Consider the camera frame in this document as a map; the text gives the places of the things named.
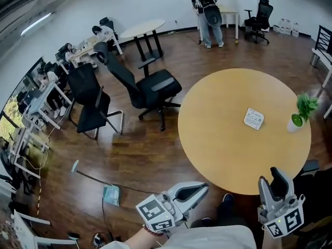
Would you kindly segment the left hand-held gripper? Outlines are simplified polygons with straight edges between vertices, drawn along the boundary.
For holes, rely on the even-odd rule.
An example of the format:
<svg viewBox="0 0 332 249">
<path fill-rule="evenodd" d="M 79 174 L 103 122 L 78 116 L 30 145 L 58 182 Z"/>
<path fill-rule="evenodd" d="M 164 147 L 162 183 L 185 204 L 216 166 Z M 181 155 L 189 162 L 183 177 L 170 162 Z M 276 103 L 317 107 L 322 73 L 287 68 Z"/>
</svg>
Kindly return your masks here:
<svg viewBox="0 0 332 249">
<path fill-rule="evenodd" d="M 208 184 L 203 182 L 177 183 L 167 192 L 150 195 L 136 209 L 149 230 L 165 231 L 185 223 L 189 211 L 203 200 L 208 190 Z M 178 195 L 178 207 L 170 195 Z"/>
</svg>

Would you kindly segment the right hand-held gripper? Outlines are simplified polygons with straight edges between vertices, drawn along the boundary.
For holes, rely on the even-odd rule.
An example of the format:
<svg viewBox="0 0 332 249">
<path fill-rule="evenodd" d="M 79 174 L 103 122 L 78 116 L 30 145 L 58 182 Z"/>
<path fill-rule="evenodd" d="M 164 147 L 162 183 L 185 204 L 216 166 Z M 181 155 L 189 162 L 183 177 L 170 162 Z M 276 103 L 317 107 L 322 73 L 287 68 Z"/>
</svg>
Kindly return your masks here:
<svg viewBox="0 0 332 249">
<path fill-rule="evenodd" d="M 297 199 L 293 195 L 287 199 L 292 195 L 291 183 L 293 181 L 276 167 L 271 167 L 270 171 L 273 177 L 270 185 L 263 176 L 258 180 L 262 205 L 257 209 L 257 213 L 262 229 L 268 231 L 273 239 L 277 239 L 289 235 L 304 224 L 303 203 L 305 196 L 301 194 Z M 272 206 L 273 200 L 285 201 L 275 207 Z M 272 206 L 273 209 L 268 211 L 264 206 Z"/>
</svg>

